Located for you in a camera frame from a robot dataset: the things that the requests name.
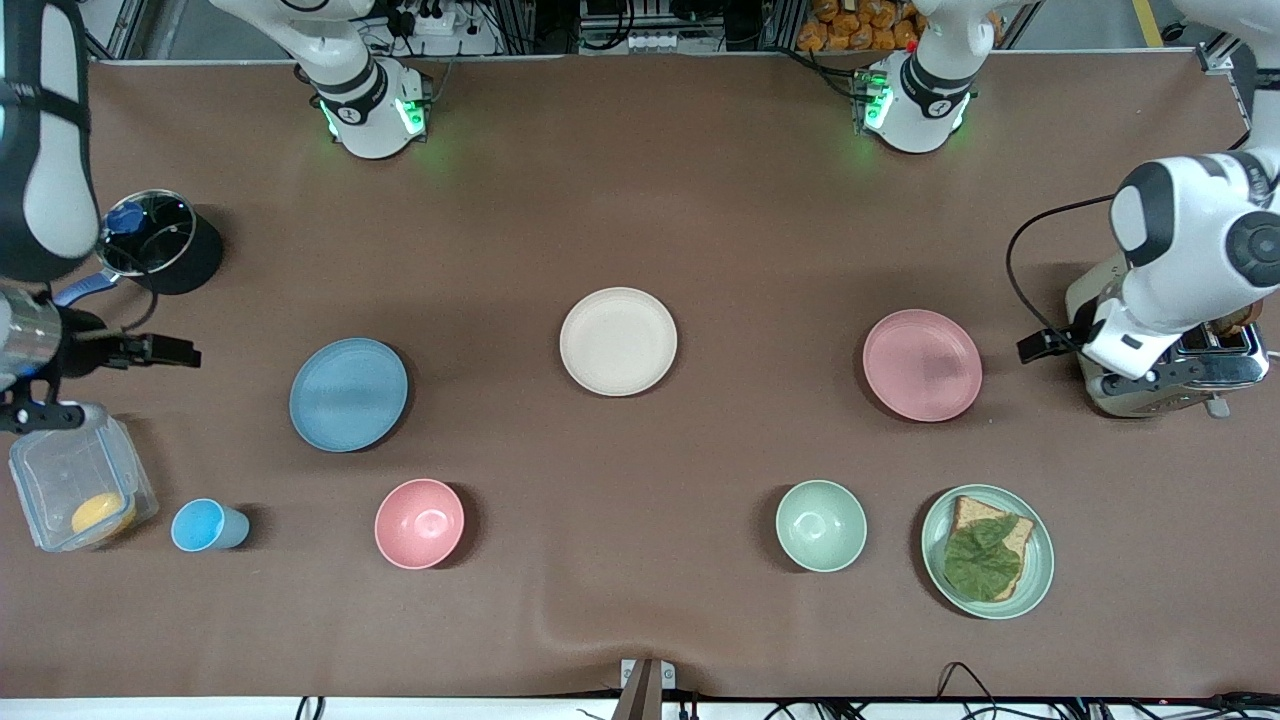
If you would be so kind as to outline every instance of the table surface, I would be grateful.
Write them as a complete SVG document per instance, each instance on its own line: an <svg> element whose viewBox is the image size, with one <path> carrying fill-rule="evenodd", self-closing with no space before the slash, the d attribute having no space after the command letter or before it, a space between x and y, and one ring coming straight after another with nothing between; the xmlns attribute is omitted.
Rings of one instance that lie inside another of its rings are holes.
<svg viewBox="0 0 1280 720"><path fill-rule="evenodd" d="M1189 54L992 58L928 156L854 136L847 106L776 58L458 64L430 141L380 163L326 142L288 67L95 67L91 85L100 204L177 190L229 249L147 328L196 341L202 369L65 388L128 423L160 514L47 555L0 487L6 696L566 693L635 656L719 696L931 694L950 660L997 694L1280 676L1280 384L1234 396L1230 421L1121 421L1070 360L1014 351L1037 329L1002 268L1024 218L1243 131ZM1028 292L1061 314L1112 249L1101 206L1042 223ZM618 284L662 299L681 347L654 389L607 400L570 379L557 333ZM84 302L115 320L143 305L137 287ZM950 315L983 352L955 421L890 416L855 373L902 307ZM287 396L349 336L404 356L413 401L375 450L328 455ZM468 511L444 569L398 570L374 544L383 496L417 477ZM869 516L865 552L831 575L773 537L782 492L814 477ZM1021 619L960 615L920 564L931 498L973 482L1052 532L1053 587ZM170 544L201 496L248 507L248 547Z"/></svg>

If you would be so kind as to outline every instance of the pink bowl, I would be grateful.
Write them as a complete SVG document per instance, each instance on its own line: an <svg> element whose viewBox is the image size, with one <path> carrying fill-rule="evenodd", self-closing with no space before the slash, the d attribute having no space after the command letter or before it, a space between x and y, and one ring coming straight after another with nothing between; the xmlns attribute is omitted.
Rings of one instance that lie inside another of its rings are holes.
<svg viewBox="0 0 1280 720"><path fill-rule="evenodd" d="M410 480L383 500L374 520L378 550L392 565L422 570L462 539L462 502L439 480Z"/></svg>
<svg viewBox="0 0 1280 720"><path fill-rule="evenodd" d="M863 369L890 410L922 423L964 413L982 389L982 357L969 333L946 315L900 310L867 336Z"/></svg>

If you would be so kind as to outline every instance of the yellow floor line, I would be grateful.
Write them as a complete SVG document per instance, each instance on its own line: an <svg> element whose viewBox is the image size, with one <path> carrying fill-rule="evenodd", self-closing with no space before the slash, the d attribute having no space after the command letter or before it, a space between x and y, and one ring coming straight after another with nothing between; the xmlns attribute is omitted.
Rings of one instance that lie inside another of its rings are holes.
<svg viewBox="0 0 1280 720"><path fill-rule="evenodd" d="M1142 38L1147 41L1147 47L1164 47L1165 41L1160 38L1156 14L1151 12L1151 0L1133 0L1133 13L1138 15L1138 27L1142 28Z"/></svg>

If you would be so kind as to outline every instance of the bread slice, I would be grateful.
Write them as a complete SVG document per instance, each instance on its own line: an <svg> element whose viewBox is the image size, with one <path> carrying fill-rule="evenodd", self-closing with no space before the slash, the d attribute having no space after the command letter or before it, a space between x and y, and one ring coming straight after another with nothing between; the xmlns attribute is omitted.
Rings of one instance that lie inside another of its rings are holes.
<svg viewBox="0 0 1280 720"><path fill-rule="evenodd" d="M955 534L956 530L968 528L969 525L977 523L978 520L998 520L1005 515L1009 515L998 507L992 507L986 502L974 500L966 495L961 495L956 498L956 515L955 521L951 524L951 533ZM1023 569L1027 568L1027 543L1032 539L1032 530L1036 529L1036 523L1028 518L1018 518L1018 524L1014 529L1005 537L1005 547L1012 550L1018 555L1018 560L1021 561ZM1004 602L1014 596L1014 588L1018 587L1018 580L1023 579L1023 571L1018 571L1018 577L1014 578L1009 587L1004 589L1000 594L992 600L992 602Z"/></svg>

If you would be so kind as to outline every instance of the green leaf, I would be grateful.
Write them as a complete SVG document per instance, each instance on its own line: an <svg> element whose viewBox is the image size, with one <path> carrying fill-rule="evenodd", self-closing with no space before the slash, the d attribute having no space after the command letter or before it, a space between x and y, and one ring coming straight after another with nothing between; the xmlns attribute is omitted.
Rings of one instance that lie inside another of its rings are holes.
<svg viewBox="0 0 1280 720"><path fill-rule="evenodd" d="M1018 515L1009 514L978 520L951 536L942 574L960 594L991 602L1014 582L1023 562L1002 541L1016 524Z"/></svg>

